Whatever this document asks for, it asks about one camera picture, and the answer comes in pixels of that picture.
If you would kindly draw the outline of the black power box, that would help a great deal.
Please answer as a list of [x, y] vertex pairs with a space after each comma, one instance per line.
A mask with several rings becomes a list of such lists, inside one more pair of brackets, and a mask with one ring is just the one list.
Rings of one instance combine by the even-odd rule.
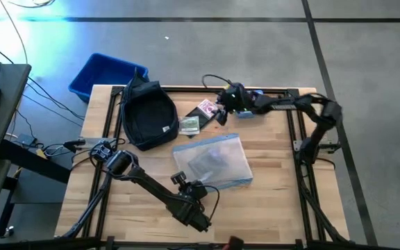
[[15, 141], [20, 143], [22, 146], [33, 147], [36, 140], [37, 139], [35, 137], [22, 133], [16, 138]]

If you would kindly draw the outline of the red card pack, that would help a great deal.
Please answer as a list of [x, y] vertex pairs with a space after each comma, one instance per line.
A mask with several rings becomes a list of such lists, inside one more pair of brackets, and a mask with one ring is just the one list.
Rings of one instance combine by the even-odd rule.
[[215, 115], [218, 107], [215, 103], [208, 99], [204, 99], [197, 108], [208, 118], [212, 118]]

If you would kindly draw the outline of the clear mesh zip pouch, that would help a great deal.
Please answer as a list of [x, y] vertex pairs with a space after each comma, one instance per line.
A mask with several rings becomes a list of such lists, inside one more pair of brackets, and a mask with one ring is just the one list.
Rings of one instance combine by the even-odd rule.
[[[206, 149], [218, 149], [223, 155], [228, 167], [217, 174], [196, 178], [188, 167], [188, 162]], [[219, 190], [246, 185], [253, 180], [253, 173], [245, 156], [240, 137], [237, 133], [220, 135], [190, 144], [178, 145], [173, 148], [173, 157], [179, 170], [185, 173], [189, 181], [201, 181]]]

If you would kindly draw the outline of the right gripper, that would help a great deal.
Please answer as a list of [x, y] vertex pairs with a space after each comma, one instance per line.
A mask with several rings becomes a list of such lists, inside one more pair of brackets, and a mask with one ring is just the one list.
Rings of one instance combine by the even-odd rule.
[[247, 90], [241, 83], [228, 83], [217, 95], [217, 122], [224, 126], [227, 122], [228, 113], [253, 111], [257, 97], [257, 92]]

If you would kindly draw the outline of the black metal table frame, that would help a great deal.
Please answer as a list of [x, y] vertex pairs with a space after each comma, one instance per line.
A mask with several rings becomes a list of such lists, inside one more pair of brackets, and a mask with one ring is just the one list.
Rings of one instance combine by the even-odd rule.
[[[102, 137], [113, 86], [95, 85], [86, 112], [81, 135], [85, 138]], [[185, 115], [204, 99], [214, 101], [214, 92], [202, 87], [166, 87], [180, 115]], [[228, 242], [231, 235], [246, 244], [294, 244], [308, 238], [320, 240], [311, 207], [302, 212], [297, 180], [309, 168], [296, 174], [293, 161], [293, 141], [309, 136], [315, 124], [307, 115], [274, 111], [252, 119], [238, 119], [229, 115], [225, 127], [211, 121], [202, 132], [190, 139], [178, 136], [175, 140], [149, 151], [139, 151], [131, 144], [120, 149], [132, 151], [140, 159], [140, 166], [148, 175], [172, 192], [177, 191], [169, 177], [178, 172], [172, 156], [176, 145], [187, 144], [218, 135], [238, 133], [253, 181], [221, 190], [218, 207], [208, 232], [200, 233], [191, 226], [175, 220], [157, 198], [131, 182], [114, 181], [110, 186], [108, 203], [102, 212], [97, 207], [92, 216], [89, 236], [108, 236], [123, 245], [169, 246]], [[60, 211], [55, 235], [66, 233], [78, 220], [88, 204], [95, 168], [86, 160], [71, 172]], [[319, 203], [338, 233], [349, 239], [342, 209], [334, 166], [322, 160], [313, 165], [314, 181]]]

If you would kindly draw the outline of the green card pack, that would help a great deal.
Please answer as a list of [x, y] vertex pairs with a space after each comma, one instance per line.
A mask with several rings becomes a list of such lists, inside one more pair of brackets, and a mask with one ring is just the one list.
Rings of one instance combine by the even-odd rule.
[[181, 117], [178, 132], [181, 135], [198, 135], [200, 133], [199, 117]]

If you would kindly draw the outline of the dark navy backpack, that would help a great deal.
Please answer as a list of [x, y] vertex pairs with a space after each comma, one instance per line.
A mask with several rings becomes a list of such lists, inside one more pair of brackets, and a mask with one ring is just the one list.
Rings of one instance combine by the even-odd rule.
[[120, 117], [128, 141], [140, 151], [178, 137], [175, 103], [158, 81], [149, 81], [138, 71], [122, 90]]

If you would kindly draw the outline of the blue first aid kit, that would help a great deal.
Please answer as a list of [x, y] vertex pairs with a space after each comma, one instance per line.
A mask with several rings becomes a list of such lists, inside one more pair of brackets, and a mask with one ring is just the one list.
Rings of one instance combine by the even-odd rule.
[[[264, 94], [262, 90], [254, 90], [254, 92], [257, 92], [258, 94]], [[235, 115], [239, 119], [251, 119], [255, 117], [251, 111], [236, 112]]]

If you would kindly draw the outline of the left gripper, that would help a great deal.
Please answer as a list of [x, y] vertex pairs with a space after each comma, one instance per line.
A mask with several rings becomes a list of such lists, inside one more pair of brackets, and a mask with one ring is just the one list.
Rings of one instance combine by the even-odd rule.
[[204, 206], [201, 199], [208, 191], [201, 181], [186, 181], [184, 172], [178, 172], [171, 176], [174, 185], [179, 185], [178, 193], [170, 195], [167, 209], [173, 217], [185, 226], [191, 226], [199, 232], [207, 232], [211, 225], [210, 218], [204, 214]]

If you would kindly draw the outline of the blue plastic bin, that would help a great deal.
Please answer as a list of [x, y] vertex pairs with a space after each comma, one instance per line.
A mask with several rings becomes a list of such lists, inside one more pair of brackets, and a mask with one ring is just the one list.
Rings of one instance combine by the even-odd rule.
[[126, 85], [134, 77], [135, 71], [149, 79], [149, 69], [143, 65], [93, 53], [68, 85], [68, 90], [81, 101], [89, 103], [94, 85]]

